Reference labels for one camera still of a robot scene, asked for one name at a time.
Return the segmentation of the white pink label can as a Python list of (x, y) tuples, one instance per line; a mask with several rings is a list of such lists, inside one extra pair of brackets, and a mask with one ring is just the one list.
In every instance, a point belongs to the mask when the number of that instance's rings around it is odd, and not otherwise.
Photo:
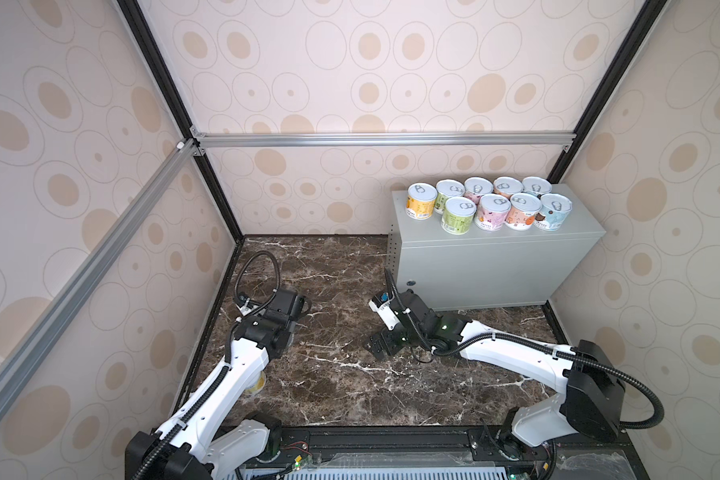
[(536, 195), (516, 193), (510, 197), (510, 211), (505, 218), (505, 225), (516, 231), (531, 228), (536, 214), (541, 210), (542, 203)]

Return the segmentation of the teal label can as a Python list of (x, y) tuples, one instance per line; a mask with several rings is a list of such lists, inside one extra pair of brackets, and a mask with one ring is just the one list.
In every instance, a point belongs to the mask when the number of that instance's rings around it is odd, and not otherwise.
[(541, 198), (543, 195), (549, 194), (552, 190), (551, 184), (544, 178), (537, 176), (528, 176), (521, 181), (523, 192)]

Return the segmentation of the blue label can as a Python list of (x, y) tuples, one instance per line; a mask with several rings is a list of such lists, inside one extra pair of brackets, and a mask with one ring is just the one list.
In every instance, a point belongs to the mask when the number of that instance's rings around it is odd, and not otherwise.
[(572, 201), (564, 195), (547, 193), (540, 197), (541, 208), (534, 219), (534, 226), (544, 231), (557, 231), (573, 210)]

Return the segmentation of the yellow green label can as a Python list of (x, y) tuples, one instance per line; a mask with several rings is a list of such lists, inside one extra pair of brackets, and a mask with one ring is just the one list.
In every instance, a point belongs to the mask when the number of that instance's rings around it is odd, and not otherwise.
[(251, 396), (258, 394), (265, 387), (266, 381), (266, 374), (264, 372), (260, 372), (257, 379), (246, 388), (245, 392)]

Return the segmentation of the orange label can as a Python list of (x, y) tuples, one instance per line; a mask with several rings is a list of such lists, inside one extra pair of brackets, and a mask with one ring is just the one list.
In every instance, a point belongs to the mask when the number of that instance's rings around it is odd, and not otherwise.
[(498, 177), (493, 182), (493, 192), (510, 199), (513, 195), (522, 193), (524, 186), (520, 180), (509, 176)]

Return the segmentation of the red label can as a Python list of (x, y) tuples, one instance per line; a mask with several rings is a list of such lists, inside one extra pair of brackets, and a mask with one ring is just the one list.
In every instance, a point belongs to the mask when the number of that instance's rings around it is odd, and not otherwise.
[(464, 197), (468, 198), (475, 205), (480, 204), (480, 200), (483, 196), (491, 194), (493, 192), (493, 184), (482, 177), (470, 177), (464, 182)]

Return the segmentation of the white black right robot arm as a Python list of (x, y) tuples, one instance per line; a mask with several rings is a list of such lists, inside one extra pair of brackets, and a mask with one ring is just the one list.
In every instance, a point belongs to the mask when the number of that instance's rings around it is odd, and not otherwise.
[(553, 390), (530, 407), (508, 413), (496, 435), (507, 447), (537, 447), (578, 433), (609, 443), (623, 430), (659, 425), (665, 409), (643, 382), (616, 369), (596, 344), (550, 344), (509, 334), (460, 314), (429, 311), (418, 318), (410, 307), (374, 306), (384, 327), (369, 340), (382, 359), (418, 346), (434, 357), (460, 356), (513, 371)]

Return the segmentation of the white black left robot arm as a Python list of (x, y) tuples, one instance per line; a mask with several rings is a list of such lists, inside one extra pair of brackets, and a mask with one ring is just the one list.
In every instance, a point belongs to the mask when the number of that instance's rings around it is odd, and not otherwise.
[(135, 434), (125, 449), (127, 479), (235, 479), (251, 459), (280, 454), (282, 422), (268, 414), (248, 415), (221, 434), (232, 407), (263, 379), (270, 361), (282, 357), (310, 301), (281, 290), (267, 306), (239, 295), (244, 317), (225, 353), (189, 399), (152, 433)]

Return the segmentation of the light green label can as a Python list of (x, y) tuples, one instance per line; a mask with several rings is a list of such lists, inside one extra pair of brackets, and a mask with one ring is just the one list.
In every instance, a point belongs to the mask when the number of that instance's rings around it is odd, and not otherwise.
[(448, 199), (453, 197), (462, 197), (465, 193), (464, 185), (453, 179), (443, 179), (437, 182), (435, 186), (437, 197), (434, 204), (434, 212), (443, 214)]

